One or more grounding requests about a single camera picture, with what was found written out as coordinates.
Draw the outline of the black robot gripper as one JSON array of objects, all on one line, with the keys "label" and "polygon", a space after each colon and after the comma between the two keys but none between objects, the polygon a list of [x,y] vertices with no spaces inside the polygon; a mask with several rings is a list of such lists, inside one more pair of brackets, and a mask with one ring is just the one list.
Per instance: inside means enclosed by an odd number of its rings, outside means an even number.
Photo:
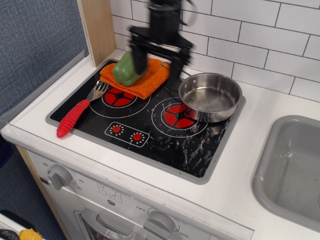
[{"label": "black robot gripper", "polygon": [[181,10],[150,10],[148,27],[131,26],[130,47],[135,72],[142,75],[147,69],[147,54],[171,60],[167,81],[178,80],[184,65],[190,62],[193,44],[179,34]]}]

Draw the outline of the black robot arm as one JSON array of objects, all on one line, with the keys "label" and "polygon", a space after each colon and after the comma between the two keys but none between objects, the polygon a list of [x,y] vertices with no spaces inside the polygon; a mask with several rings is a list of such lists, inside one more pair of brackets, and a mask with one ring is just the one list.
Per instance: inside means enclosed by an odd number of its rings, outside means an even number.
[{"label": "black robot arm", "polygon": [[183,67],[190,62],[193,44],[179,33],[182,2],[151,0],[148,3],[148,27],[131,26],[130,48],[137,74],[147,69],[147,54],[170,60],[169,80],[178,80]]}]

